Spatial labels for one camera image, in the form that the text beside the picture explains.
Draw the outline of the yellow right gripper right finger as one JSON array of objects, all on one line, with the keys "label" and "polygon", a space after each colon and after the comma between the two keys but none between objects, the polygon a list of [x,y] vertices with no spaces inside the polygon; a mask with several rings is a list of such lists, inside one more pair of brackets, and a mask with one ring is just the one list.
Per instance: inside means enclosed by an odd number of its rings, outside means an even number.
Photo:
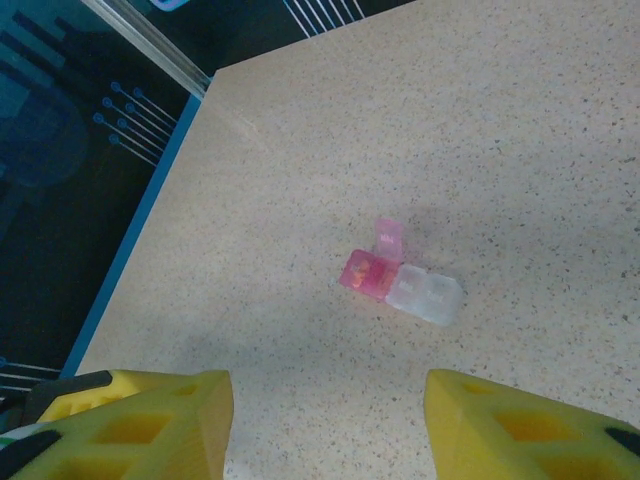
[{"label": "yellow right gripper right finger", "polygon": [[640,429],[447,369],[428,372],[437,480],[640,480]]}]

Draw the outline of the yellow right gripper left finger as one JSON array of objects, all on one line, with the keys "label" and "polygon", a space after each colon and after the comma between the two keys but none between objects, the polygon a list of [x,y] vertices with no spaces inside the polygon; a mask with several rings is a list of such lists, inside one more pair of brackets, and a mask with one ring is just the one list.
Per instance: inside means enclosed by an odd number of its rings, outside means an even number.
[{"label": "yellow right gripper left finger", "polygon": [[29,480],[222,480],[231,377],[93,372],[35,388],[29,417],[60,435]]}]

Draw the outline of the pink clear pill organizer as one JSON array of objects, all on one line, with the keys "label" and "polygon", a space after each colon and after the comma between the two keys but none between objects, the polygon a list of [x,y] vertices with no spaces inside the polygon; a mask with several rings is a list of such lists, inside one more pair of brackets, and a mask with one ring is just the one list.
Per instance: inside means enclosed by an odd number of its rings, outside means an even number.
[{"label": "pink clear pill organizer", "polygon": [[354,250],[339,283],[398,311],[439,325],[451,325],[459,311],[463,290],[450,277],[429,273],[404,262],[404,226],[379,218],[374,224],[373,251]]}]

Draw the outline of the aluminium left frame post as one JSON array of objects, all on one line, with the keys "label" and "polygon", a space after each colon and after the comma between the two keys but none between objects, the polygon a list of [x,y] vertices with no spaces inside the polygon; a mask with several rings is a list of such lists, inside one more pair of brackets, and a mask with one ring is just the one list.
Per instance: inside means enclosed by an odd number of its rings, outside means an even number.
[{"label": "aluminium left frame post", "polygon": [[129,0],[80,0],[181,87],[202,101],[211,77]]}]

